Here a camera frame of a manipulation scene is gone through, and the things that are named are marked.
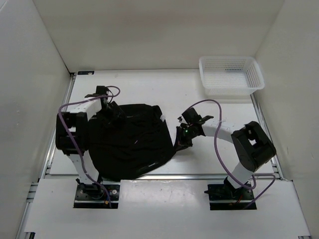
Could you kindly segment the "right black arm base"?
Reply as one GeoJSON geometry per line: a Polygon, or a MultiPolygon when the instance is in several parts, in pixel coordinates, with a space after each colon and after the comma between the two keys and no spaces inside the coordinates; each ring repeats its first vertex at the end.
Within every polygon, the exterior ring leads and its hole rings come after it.
{"type": "Polygon", "coordinates": [[[253,191],[244,187],[234,189],[224,180],[223,184],[208,184],[207,190],[211,211],[256,210],[253,191]]]}

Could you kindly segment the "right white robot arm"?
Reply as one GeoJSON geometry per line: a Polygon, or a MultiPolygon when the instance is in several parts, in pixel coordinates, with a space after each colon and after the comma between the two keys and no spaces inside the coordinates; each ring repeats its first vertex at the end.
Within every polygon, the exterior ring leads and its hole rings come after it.
{"type": "Polygon", "coordinates": [[[239,159],[234,170],[230,172],[221,162],[228,174],[224,182],[224,194],[229,199],[237,198],[242,193],[242,187],[248,188],[246,182],[277,154],[275,146],[255,121],[245,124],[241,129],[233,123],[214,119],[200,120],[192,124],[181,123],[176,128],[175,149],[180,151],[191,147],[192,140],[198,136],[214,138],[214,149],[218,160],[221,160],[221,157],[217,148],[217,139],[234,145],[239,159]]]}

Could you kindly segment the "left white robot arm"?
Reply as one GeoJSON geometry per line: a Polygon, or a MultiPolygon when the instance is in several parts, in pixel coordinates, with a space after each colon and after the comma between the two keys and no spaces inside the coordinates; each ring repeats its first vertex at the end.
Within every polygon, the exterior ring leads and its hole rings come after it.
{"type": "Polygon", "coordinates": [[[56,119],[55,144],[73,163],[80,185],[89,185],[87,193],[93,199],[103,197],[105,188],[93,165],[89,150],[89,120],[100,116],[106,125],[125,120],[125,113],[107,95],[87,95],[84,100],[62,105],[56,119]]]}

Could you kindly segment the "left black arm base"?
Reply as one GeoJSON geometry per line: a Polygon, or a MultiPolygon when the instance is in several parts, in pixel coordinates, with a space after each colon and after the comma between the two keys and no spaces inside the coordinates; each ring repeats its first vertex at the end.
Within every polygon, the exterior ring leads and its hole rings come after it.
{"type": "Polygon", "coordinates": [[[120,184],[104,184],[109,196],[96,184],[84,184],[76,179],[77,188],[73,208],[76,209],[117,209],[119,206],[120,184]]]}

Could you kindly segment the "black shorts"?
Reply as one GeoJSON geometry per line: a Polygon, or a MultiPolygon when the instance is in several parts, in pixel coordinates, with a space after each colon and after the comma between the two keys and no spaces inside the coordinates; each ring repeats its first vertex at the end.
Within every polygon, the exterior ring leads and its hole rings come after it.
{"type": "Polygon", "coordinates": [[[112,181],[137,179],[175,155],[158,105],[121,105],[125,118],[110,121],[96,114],[88,122],[88,151],[100,176],[112,181]]]}

